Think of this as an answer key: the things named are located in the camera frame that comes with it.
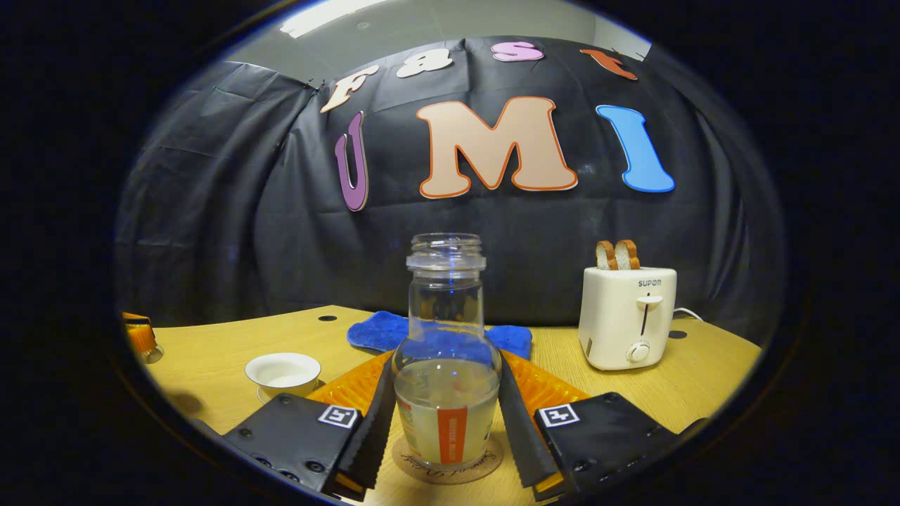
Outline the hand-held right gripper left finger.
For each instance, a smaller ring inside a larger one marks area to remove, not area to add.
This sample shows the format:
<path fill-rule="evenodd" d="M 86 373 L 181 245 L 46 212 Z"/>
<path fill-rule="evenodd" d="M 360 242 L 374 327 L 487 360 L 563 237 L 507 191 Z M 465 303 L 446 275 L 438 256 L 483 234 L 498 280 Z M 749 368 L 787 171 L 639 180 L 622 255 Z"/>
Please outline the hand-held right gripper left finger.
<path fill-rule="evenodd" d="M 277 394 L 223 439 L 287 486 L 362 502 L 391 431 L 392 358 L 380 353 L 307 397 Z"/>

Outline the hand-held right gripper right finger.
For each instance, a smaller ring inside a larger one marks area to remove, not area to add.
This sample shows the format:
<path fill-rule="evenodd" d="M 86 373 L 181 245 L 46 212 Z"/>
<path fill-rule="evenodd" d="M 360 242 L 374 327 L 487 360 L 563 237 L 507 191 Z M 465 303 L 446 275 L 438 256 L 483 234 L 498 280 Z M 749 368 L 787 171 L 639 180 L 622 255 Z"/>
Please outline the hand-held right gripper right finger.
<path fill-rule="evenodd" d="M 538 502 L 617 486 L 707 423 L 673 432 L 618 391 L 585 393 L 516 355 L 501 357 L 499 407 L 521 484 Z"/>

